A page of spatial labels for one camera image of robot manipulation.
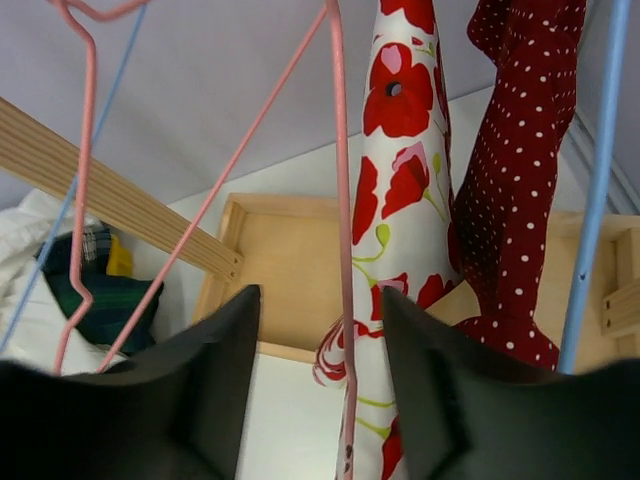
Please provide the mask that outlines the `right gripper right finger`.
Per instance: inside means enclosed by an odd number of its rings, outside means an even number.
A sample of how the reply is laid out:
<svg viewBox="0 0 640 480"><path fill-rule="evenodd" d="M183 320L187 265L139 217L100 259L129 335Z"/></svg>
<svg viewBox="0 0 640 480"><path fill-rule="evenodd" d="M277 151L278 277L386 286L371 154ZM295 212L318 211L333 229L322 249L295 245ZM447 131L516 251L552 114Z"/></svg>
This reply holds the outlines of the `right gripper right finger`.
<svg viewBox="0 0 640 480"><path fill-rule="evenodd" d="M393 288L383 325L413 479L635 479L639 363L535 368L432 317Z"/></svg>

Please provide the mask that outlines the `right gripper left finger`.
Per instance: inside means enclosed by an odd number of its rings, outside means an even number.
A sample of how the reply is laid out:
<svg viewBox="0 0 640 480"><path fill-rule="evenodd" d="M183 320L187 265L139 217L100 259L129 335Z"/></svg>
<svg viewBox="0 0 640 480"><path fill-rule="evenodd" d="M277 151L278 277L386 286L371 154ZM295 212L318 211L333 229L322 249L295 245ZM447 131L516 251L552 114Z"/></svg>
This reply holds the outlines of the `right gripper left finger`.
<svg viewBox="0 0 640 480"><path fill-rule="evenodd" d="M5 479L232 479L261 314L249 285L99 374L1 365Z"/></svg>

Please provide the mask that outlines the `dark green plaid skirt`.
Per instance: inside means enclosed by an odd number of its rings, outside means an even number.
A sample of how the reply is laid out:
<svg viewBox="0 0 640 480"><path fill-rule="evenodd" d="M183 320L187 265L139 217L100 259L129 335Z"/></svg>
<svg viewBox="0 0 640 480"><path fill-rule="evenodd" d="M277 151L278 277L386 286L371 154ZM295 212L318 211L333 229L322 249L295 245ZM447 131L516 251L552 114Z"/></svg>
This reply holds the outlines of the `dark green plaid skirt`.
<svg viewBox="0 0 640 480"><path fill-rule="evenodd" d="M104 226L89 227L104 228L109 235L115 234ZM53 296L66 317L71 317L81 303L80 295L73 289L69 280L71 244L70 233L57 237L41 268ZM93 263L85 263L82 257L81 268L82 281L93 296L93 304L76 329L88 342L101 347L110 346L116 341L151 284L149 280L107 275L110 246L111 237L108 254Z"/></svg>

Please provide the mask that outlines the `white red floral skirt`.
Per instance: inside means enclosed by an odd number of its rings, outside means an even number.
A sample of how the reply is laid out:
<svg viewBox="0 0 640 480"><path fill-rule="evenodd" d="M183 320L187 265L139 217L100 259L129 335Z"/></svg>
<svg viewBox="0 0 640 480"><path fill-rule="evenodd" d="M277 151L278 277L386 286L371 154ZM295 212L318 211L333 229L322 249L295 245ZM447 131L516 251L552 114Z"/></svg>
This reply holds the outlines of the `white red floral skirt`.
<svg viewBox="0 0 640 480"><path fill-rule="evenodd" d="M462 280L440 46L431 2L377 3L352 214L357 404L354 438L338 442L339 479L407 477L384 342L384 289L428 308Z"/></svg>

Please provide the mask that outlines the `blue hanger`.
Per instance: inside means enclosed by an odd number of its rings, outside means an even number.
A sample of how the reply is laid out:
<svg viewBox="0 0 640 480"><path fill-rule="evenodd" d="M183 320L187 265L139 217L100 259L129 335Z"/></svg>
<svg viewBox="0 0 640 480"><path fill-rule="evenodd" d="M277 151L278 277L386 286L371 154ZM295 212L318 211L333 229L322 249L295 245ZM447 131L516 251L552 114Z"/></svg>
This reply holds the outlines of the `blue hanger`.
<svg viewBox="0 0 640 480"><path fill-rule="evenodd" d="M100 138L101 135L101 131L102 128L104 126L104 122L110 112L111 109L111 105L113 102L113 99L118 91L118 88L120 86L121 83L121 79L122 76L124 74L124 71L126 69L127 63L129 61L130 55L131 55L131 51L135 45L135 41L140 29L140 26L144 20L144 16L146 13L146 9L147 9L147 4L143 3L138 9L137 9L137 17L136 20L134 22L134 26L132 28L131 34L129 36L129 40L126 44L123 56L121 58L118 70L116 72L116 75L114 77L114 80L112 82L112 85L110 87L110 90L108 92L108 95L106 97L106 100L104 101L103 107L101 109L101 112L99 114L98 120L97 120L97 125L93 128L93 136L92 136L92 140L91 140L91 144L94 145L95 142ZM78 176L75 175L73 177L72 182L69 185L69 189L67 190L66 196L64 197L64 201L62 202L62 205L60 207L60 210L58 212L57 218L55 220L55 223L52 225L51 229L49 230L49 234L46 238L46 241L44 242L44 245L41 247L40 253L36 259L36 263L34 268L32 269L25 289L23 290L23 293L17 303L16 308L14 309L14 312L12 313L10 319L9 319L9 323L8 326L5 328L4 332L3 332L3 336L1 339L1 353L4 353L7 349L8 346L10 344L10 340L15 332L15 329L20 321L22 312L26 306L27 301L29 300L31 293L34 289L34 286L37 283L38 277L41 273L41 268L44 264L44 262L47 260L49 253L51 251L52 248L52 244L54 242L54 240L56 239L56 237L58 236L62 223L64 220L69 219L68 216L68 212L71 208L71 203L74 200L75 194L76 194L76 190L77 190L77 186L78 186Z"/></svg>
<svg viewBox="0 0 640 480"><path fill-rule="evenodd" d="M571 374L574 371L591 272L608 197L618 96L630 8L630 0L615 0L611 3L608 51L604 64L594 167L589 183L557 367L557 370L562 374Z"/></svg>

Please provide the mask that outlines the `pink hanger with floral skirt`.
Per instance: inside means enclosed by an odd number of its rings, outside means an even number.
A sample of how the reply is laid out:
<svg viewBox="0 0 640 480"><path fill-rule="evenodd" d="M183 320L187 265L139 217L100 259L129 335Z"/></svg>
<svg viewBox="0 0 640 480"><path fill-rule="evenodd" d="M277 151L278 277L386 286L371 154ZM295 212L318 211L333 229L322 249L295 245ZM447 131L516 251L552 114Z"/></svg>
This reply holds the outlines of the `pink hanger with floral skirt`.
<svg viewBox="0 0 640 480"><path fill-rule="evenodd" d="M348 121L347 121L347 99L346 99L346 75L343 51L343 29L341 21L341 13L339 3L336 0L326 0L324 6L313 21L306 36L299 44L293 57L289 61L287 67L282 73L278 83L270 93L266 103L262 107L258 116L250 126L249 130L243 137L240 145L230 158L227 166L221 173L220 177L210 190L208 196L201 204L200 210L193 218L192 222L186 227L184 233L177 241L174 249L171 251L169 259L158 272L152 285L143 296L141 302L134 310L132 316L126 323L125 327L117 337L116 341L107 353L102 364L98 368L103 371L110 363L111 359L119 351L121 345L128 338L134 325L139 320L140 315L146 309L151 297L154 295L160 282L165 279L170 268L175 263L178 255L182 253L186 247L187 241L190 240L195 230L199 226L200 221L207 212L210 204L215 199L218 191L227 176L233 170L237 160L243 153L249 140L257 130L261 121L265 117L269 108L275 101L280 90L286 83L294 67L300 57L311 42L313 36L324 20L329 21L332 61L333 61L333 84L334 84L334 109L335 109L335 127L336 127L336 174L337 174L337 190L339 205L339 239L340 239L340 272L341 272L341 288L342 288L342 308L343 308L343 326L344 326L344 365L346 372L346 393L343 420L343 442L344 442L344 474L345 479L351 479L354 475L353 461L353 438L355 431L355 410L357 404L357 375L354 367L354 333L353 333L353 292L352 292L352 274L351 274L351 221L350 221L350 182L349 182L349 156L348 156Z"/></svg>

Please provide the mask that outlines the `navy white plaid skirt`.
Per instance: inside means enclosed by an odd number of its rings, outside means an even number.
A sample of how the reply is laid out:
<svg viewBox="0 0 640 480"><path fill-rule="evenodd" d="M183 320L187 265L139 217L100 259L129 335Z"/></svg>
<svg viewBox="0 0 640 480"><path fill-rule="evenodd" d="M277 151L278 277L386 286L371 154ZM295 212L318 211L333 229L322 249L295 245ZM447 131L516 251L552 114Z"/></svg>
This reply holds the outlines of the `navy white plaid skirt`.
<svg viewBox="0 0 640 480"><path fill-rule="evenodd" d="M104 228L86 227L83 232L83 260L93 263L108 254L110 235Z"/></svg>

